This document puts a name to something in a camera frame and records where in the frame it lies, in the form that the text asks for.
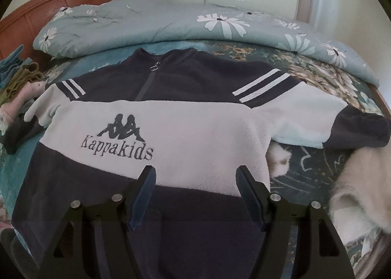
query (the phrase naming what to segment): white stripe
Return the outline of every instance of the white stripe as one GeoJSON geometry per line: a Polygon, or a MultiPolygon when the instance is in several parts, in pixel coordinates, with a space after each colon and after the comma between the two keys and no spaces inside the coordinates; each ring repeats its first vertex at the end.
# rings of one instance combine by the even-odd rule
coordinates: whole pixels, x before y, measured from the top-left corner
{"type": "Polygon", "coordinates": [[[271,75],[273,75],[274,73],[276,73],[277,71],[280,71],[279,69],[275,68],[275,69],[272,69],[271,71],[269,71],[267,74],[264,74],[263,76],[255,79],[254,81],[252,81],[251,83],[243,86],[242,88],[239,88],[237,91],[234,91],[233,92],[233,95],[234,96],[237,96],[237,95],[240,95],[241,93],[245,92],[247,89],[255,86],[256,84],[259,84],[262,80],[265,80],[267,77],[270,77],[271,75]]]}
{"type": "Polygon", "coordinates": [[[266,91],[268,91],[269,89],[273,88],[275,85],[278,85],[281,81],[283,81],[284,79],[288,78],[289,77],[289,74],[285,73],[283,74],[282,76],[274,79],[272,82],[270,82],[269,84],[267,84],[266,86],[262,87],[261,89],[258,89],[257,91],[239,99],[240,102],[246,102],[246,101],[249,101],[251,99],[254,99],[255,97],[258,97],[259,95],[265,93],[266,91]]]}
{"type": "Polygon", "coordinates": [[[83,88],[81,88],[78,84],[76,84],[76,82],[73,80],[73,79],[68,79],[72,84],[73,86],[75,86],[75,88],[77,90],[79,90],[79,92],[82,94],[82,95],[85,95],[86,92],[83,90],[83,88]]]}
{"type": "Polygon", "coordinates": [[[62,83],[64,84],[65,87],[68,88],[68,90],[72,93],[72,95],[73,95],[76,99],[79,98],[79,95],[78,95],[77,93],[75,93],[75,91],[72,89],[72,87],[69,86],[68,83],[67,83],[65,80],[63,80],[62,83]]]}

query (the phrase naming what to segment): silver bolt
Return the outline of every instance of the silver bolt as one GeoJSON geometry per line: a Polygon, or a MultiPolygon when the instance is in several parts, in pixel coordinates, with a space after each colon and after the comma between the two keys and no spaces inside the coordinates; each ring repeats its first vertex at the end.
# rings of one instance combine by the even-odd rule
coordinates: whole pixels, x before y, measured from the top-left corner
{"type": "Polygon", "coordinates": [[[322,207],[322,205],[320,205],[320,203],[319,203],[319,202],[316,202],[316,201],[313,201],[313,202],[311,203],[311,206],[312,206],[313,208],[315,208],[315,209],[320,209],[320,208],[322,207]]]}
{"type": "Polygon", "coordinates": [[[270,199],[272,201],[278,202],[279,200],[281,200],[281,196],[279,194],[273,193],[270,195],[270,199]]]}
{"type": "Polygon", "coordinates": [[[122,200],[122,195],[121,194],[114,194],[111,199],[114,201],[114,202],[119,202],[120,200],[122,200]]]}
{"type": "Polygon", "coordinates": [[[78,201],[78,200],[74,200],[74,201],[71,203],[71,207],[72,207],[73,209],[77,209],[77,208],[79,208],[79,206],[80,206],[80,201],[78,201]]]}

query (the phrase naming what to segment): brown leather headboard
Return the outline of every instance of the brown leather headboard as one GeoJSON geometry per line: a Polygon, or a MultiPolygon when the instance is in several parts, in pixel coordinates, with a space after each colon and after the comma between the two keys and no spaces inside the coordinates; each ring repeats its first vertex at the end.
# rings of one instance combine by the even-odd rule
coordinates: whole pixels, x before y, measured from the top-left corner
{"type": "Polygon", "coordinates": [[[50,56],[34,50],[33,41],[58,9],[81,4],[100,5],[108,1],[111,0],[30,0],[0,21],[0,60],[23,44],[20,57],[30,57],[39,64],[40,70],[44,71],[50,56]]]}

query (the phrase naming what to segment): embroidered logo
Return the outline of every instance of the embroidered logo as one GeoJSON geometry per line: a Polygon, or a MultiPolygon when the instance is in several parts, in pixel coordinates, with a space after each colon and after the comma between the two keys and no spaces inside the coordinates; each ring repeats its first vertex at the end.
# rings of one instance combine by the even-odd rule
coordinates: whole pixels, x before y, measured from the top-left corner
{"type": "Polygon", "coordinates": [[[136,160],[151,160],[153,148],[146,147],[147,143],[140,136],[140,127],[136,127],[134,116],[129,115],[125,125],[122,124],[122,119],[123,115],[119,113],[116,115],[114,123],[109,123],[105,129],[97,134],[97,137],[102,137],[105,133],[108,133],[110,139],[123,140],[121,146],[113,141],[99,141],[97,138],[94,139],[94,136],[88,134],[81,147],[94,151],[93,155],[99,154],[103,156],[105,153],[109,153],[136,160]],[[131,143],[126,144],[127,142],[124,139],[131,136],[135,137],[134,143],[132,145],[131,143]]]}

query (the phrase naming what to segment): zipper pull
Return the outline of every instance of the zipper pull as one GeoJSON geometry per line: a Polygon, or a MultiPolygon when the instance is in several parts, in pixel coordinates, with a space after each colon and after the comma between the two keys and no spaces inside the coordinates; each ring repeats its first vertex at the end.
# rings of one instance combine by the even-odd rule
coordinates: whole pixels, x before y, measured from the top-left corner
{"type": "Polygon", "coordinates": [[[151,70],[151,71],[157,70],[157,69],[159,68],[159,65],[160,65],[160,62],[157,62],[155,65],[153,65],[153,66],[150,68],[150,70],[151,70]]]}

